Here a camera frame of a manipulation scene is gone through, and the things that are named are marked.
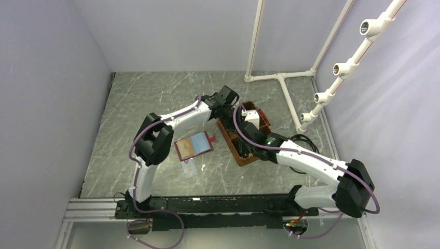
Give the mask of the red leather card holder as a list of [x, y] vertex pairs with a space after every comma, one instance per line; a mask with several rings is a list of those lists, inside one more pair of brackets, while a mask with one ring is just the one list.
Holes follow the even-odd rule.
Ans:
[[205, 154], [207, 152], [210, 152], [214, 149], [212, 143], [216, 140], [216, 137], [215, 137], [215, 135], [209, 136], [206, 131], [192, 135], [189, 138], [191, 140], [191, 143], [192, 143], [192, 146], [194, 148], [195, 153], [191, 156], [188, 156], [188, 157], [181, 156], [181, 153], [180, 153], [178, 145], [177, 145], [177, 141], [179, 141], [179, 140], [174, 142], [174, 146], [176, 148], [177, 155], [178, 155], [178, 158], [180, 161], [184, 161], [189, 158], [194, 158], [194, 157], [200, 156], [200, 155]]

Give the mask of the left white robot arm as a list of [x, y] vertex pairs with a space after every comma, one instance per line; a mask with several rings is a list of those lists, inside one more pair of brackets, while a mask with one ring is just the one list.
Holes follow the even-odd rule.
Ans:
[[193, 103], [175, 112], [145, 117], [129, 149], [129, 159], [135, 162], [133, 183], [128, 189], [132, 198], [128, 210], [133, 216], [141, 218], [148, 213], [153, 179], [170, 153], [174, 135], [211, 119], [231, 118], [238, 100], [238, 93], [223, 86], [212, 95], [197, 96]]

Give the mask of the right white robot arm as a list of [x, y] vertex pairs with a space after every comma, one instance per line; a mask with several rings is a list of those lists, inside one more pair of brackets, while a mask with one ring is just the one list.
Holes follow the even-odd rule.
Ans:
[[245, 146], [262, 161], [295, 168], [324, 182], [317, 187], [295, 185], [285, 201], [290, 214], [310, 208], [337, 208], [354, 218], [380, 212], [374, 184], [362, 162], [319, 155], [277, 133], [265, 135], [248, 121], [235, 122], [234, 127]]

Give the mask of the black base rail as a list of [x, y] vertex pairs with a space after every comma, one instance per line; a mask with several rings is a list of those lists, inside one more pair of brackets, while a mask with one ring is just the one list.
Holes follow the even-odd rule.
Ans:
[[137, 207], [126, 197], [117, 201], [115, 209], [116, 219], [148, 220], [153, 231], [181, 227], [281, 229], [289, 219], [305, 220], [318, 214], [315, 207], [301, 212], [287, 194], [150, 197]]

